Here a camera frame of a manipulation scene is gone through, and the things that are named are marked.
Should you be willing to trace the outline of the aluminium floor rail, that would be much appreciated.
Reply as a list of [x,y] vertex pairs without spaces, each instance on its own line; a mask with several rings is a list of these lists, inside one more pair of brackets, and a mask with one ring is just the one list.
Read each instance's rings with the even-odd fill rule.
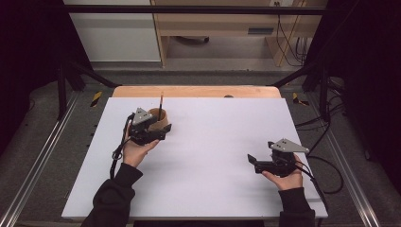
[[380,227],[376,213],[362,188],[362,178],[357,175],[367,163],[365,150],[358,141],[355,131],[345,113],[345,106],[337,92],[328,95],[323,102],[323,109],[328,113],[328,121],[320,120],[323,127],[322,139],[318,146],[327,146],[336,168],[340,171],[343,184],[347,188],[353,205],[365,227]]
[[72,112],[75,110],[81,92],[73,92],[70,96],[65,114],[56,121],[55,126],[47,137],[40,153],[38,154],[34,164],[28,171],[25,180],[19,188],[9,208],[0,218],[0,227],[13,227],[22,213],[27,200],[29,199],[37,181],[39,180],[44,167],[51,156],[55,146],[57,145],[65,126],[67,125]]

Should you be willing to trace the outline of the brown cup with animal figure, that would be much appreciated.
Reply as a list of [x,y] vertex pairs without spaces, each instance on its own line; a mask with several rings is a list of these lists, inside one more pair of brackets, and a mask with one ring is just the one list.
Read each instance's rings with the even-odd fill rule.
[[148,128],[150,131],[162,130],[168,125],[167,114],[164,109],[153,108],[148,112],[156,117],[156,122],[151,124]]

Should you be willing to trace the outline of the white cabinet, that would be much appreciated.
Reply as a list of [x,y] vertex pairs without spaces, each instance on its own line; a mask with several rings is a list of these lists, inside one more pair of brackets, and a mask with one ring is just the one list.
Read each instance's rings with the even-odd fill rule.
[[151,13],[71,13],[91,62],[160,61]]

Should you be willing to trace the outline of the person's left hand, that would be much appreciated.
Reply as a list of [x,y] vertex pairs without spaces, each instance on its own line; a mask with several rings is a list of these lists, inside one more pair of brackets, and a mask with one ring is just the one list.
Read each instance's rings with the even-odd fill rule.
[[125,132],[125,144],[123,146],[123,163],[129,166],[138,167],[146,155],[159,144],[158,140],[149,144],[139,146],[131,141],[129,130]]

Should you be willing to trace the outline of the black metal stand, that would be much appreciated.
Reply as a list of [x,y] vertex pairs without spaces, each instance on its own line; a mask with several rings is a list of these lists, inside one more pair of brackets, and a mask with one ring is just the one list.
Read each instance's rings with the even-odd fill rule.
[[103,78],[93,69],[85,67],[75,61],[63,62],[57,70],[59,120],[61,120],[67,112],[66,83],[69,83],[74,91],[82,91],[86,86],[86,83],[81,78],[82,75],[86,75],[109,88],[118,87],[117,83]]
[[319,93],[319,114],[324,121],[329,121],[329,111],[327,104],[327,92],[328,92],[328,70],[323,62],[312,61],[297,71],[291,73],[289,76],[280,79],[272,84],[273,87],[281,88],[289,82],[305,76],[305,81],[302,84],[302,89],[305,92],[313,91],[317,86],[320,86]]

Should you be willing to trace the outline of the wooden desk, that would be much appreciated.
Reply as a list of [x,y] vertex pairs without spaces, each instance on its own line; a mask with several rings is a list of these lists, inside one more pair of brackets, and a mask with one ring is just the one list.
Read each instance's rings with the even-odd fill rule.
[[[328,0],[150,0],[153,6],[324,8]],[[158,35],[168,37],[256,36],[266,39],[274,63],[283,65],[295,38],[312,38],[319,15],[163,14],[154,15]],[[249,35],[249,27],[273,27],[271,35]]]

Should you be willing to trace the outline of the black horizontal frame bar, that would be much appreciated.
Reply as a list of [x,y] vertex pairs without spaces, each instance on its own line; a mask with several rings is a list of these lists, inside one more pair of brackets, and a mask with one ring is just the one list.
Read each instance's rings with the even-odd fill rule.
[[70,13],[163,13],[163,14],[257,14],[257,15],[325,15],[325,8],[230,7],[230,6],[116,6],[65,5]]

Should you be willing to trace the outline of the grey desk label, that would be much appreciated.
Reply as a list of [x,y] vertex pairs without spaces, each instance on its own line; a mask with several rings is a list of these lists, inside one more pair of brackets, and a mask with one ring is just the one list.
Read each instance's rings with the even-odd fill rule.
[[249,35],[262,35],[268,36],[271,35],[274,31],[273,27],[249,27],[248,34]]

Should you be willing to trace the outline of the person's right hand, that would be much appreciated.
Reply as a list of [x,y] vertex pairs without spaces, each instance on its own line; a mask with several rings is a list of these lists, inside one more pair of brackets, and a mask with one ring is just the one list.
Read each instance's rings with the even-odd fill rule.
[[303,174],[299,168],[296,168],[288,176],[280,178],[268,171],[263,171],[262,175],[274,183],[280,191],[300,188],[303,186]]

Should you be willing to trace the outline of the yellow black tape marker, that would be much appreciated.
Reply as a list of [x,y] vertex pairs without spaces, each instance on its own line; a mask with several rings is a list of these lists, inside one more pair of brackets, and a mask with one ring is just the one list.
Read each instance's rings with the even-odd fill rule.
[[90,104],[90,107],[95,107],[102,96],[102,92],[98,91],[94,94],[93,100]]
[[303,105],[303,106],[309,106],[309,102],[301,100],[298,97],[297,93],[292,93],[292,100],[293,100],[293,103],[295,103],[295,104],[300,104],[300,105]]

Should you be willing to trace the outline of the white board sheet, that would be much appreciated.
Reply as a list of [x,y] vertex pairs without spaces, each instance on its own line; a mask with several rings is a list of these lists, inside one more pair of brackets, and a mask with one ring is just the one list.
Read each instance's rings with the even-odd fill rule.
[[[159,106],[157,97],[112,97],[99,121],[62,212],[85,218],[110,175],[112,153],[129,114]],[[266,219],[282,209],[276,186],[255,173],[248,154],[268,160],[268,142],[299,140],[282,98],[165,98],[171,131],[140,164],[130,217]]]

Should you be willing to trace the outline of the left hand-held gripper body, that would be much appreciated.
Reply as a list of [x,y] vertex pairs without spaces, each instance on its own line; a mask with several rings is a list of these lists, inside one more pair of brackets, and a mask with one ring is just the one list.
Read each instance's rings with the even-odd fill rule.
[[154,115],[142,108],[137,108],[129,125],[129,137],[135,144],[143,146],[155,140],[164,140],[166,132],[163,130],[150,131],[150,121]]

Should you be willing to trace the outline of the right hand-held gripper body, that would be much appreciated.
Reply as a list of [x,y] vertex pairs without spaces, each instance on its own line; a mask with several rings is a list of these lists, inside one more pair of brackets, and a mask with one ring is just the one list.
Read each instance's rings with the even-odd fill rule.
[[297,168],[294,153],[309,153],[308,148],[286,138],[274,143],[274,149],[271,150],[271,161],[258,161],[258,165],[254,166],[257,174],[268,171],[275,176],[286,177]]

